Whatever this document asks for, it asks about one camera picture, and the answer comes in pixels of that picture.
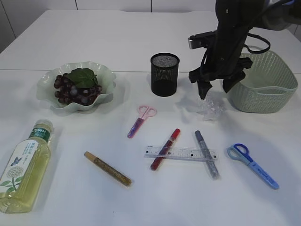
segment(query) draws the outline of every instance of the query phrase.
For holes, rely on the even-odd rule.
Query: green basket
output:
[[[286,63],[273,51],[264,54],[241,54],[253,61],[245,69],[246,78],[229,92],[234,106],[249,113],[279,111],[298,88],[298,82]]]

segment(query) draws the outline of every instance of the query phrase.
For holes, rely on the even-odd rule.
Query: pink scissors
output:
[[[133,127],[129,131],[129,133],[127,135],[127,138],[133,138],[135,133],[138,131],[138,129],[144,123],[144,121],[148,117],[153,117],[157,114],[157,110],[155,108],[150,107],[150,106],[146,106],[146,105],[140,106],[138,108],[138,112],[140,113],[139,118],[136,120],[135,124],[133,125]]]

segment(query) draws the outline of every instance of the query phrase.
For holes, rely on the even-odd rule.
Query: crumpled plastic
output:
[[[203,115],[203,121],[216,121],[225,110],[224,102],[221,98],[215,97],[212,93],[208,93],[206,98],[198,99],[198,113]]]

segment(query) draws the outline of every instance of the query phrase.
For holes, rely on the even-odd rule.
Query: red pen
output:
[[[173,145],[174,141],[177,139],[179,134],[180,134],[180,130],[175,129],[173,134],[170,136],[169,140],[166,142],[164,147],[161,149],[161,151],[159,153],[160,155],[164,155],[164,154],[167,153],[167,151],[171,148],[171,146]],[[150,166],[150,169],[151,170],[156,170],[163,159],[164,159],[164,157],[155,158],[154,162]]]

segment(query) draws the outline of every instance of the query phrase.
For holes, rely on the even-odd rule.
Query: black mesh pen holder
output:
[[[169,97],[177,90],[180,59],[171,53],[153,55],[151,62],[151,90],[160,97]]]

